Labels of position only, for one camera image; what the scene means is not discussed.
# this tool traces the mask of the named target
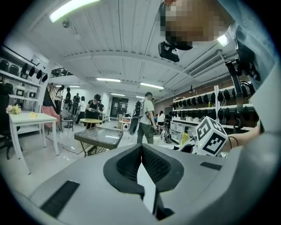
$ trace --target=white floor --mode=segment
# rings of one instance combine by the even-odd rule
[[[115,125],[116,121],[112,121],[110,123],[104,123],[101,126],[113,128]],[[54,151],[53,142],[51,141],[51,131],[49,135],[47,135],[46,131],[46,148],[43,147],[43,140],[39,133],[25,135],[24,137],[20,136],[19,141],[24,150],[24,158],[31,171],[30,175],[23,169],[22,163],[17,159],[13,148],[10,149],[10,160],[6,159],[6,149],[2,149],[0,151],[0,169],[10,188],[28,197],[44,181],[76,160],[83,159],[84,153],[81,152],[82,147],[80,142],[74,139],[74,134],[83,131],[85,128],[75,125],[73,129],[72,131],[72,129],[64,128],[63,133],[57,129],[59,156],[56,156]],[[119,147],[136,142],[136,135],[132,137],[128,136],[127,132],[124,132]],[[161,140],[157,142],[159,145],[165,145]]]

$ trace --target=white cube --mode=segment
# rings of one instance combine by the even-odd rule
[[[196,135],[199,151],[209,156],[216,156],[228,139],[221,124],[208,116],[196,127]]]

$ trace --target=fluorescent light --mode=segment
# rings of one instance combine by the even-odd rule
[[[119,79],[109,79],[109,78],[97,78],[99,81],[112,81],[112,82],[121,82]]]
[[[92,2],[97,2],[99,0],[71,0],[68,3],[61,6],[59,9],[57,9],[55,12],[53,12],[49,18],[54,23],[56,22],[60,17],[68,14],[69,12],[80,8],[84,5],[87,5]]]
[[[114,94],[114,93],[111,93],[112,95],[117,95],[117,96],[125,96],[124,94]]]
[[[156,86],[156,85],[152,85],[152,84],[148,84],[148,83],[141,83],[141,85],[148,86],[148,87],[155,87],[158,89],[164,89],[164,87],[160,87],[160,86]]]
[[[107,137],[107,138],[116,138],[116,139],[119,139],[118,137],[107,136],[107,135],[106,135],[106,137]]]
[[[223,47],[226,47],[230,43],[225,35],[220,36],[217,40]]]

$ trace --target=white t-shirt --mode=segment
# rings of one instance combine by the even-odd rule
[[[154,107],[151,101],[149,101],[147,98],[144,99],[144,116],[141,117],[140,122],[144,124],[151,124],[150,119],[146,116],[146,112],[152,112],[154,111]]]
[[[85,101],[80,102],[80,112],[85,112],[86,111],[86,104]]]
[[[62,93],[62,91],[59,91],[59,92],[57,93],[57,96],[56,96],[56,99],[55,99],[55,100],[61,101],[61,93]]]
[[[165,121],[165,115],[162,113],[161,115],[158,115],[157,122],[164,122]]]

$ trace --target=brick wall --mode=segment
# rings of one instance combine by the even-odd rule
[[[242,81],[249,81],[247,76],[241,76],[239,77],[239,79]],[[169,107],[170,105],[172,105],[173,100],[177,97],[192,97],[192,95],[198,95],[198,94],[203,94],[206,92],[210,92],[214,90],[214,86],[218,85],[219,89],[225,88],[225,87],[229,87],[229,86],[233,86],[233,82],[230,76],[224,77],[220,80],[216,80],[213,81],[211,83],[207,83],[205,85],[199,86],[197,88],[195,88],[196,92],[195,93],[189,93],[188,91],[176,95],[172,98],[166,99],[164,101],[158,102],[154,104],[154,110],[155,113],[159,113],[161,110],[164,112],[166,107]]]

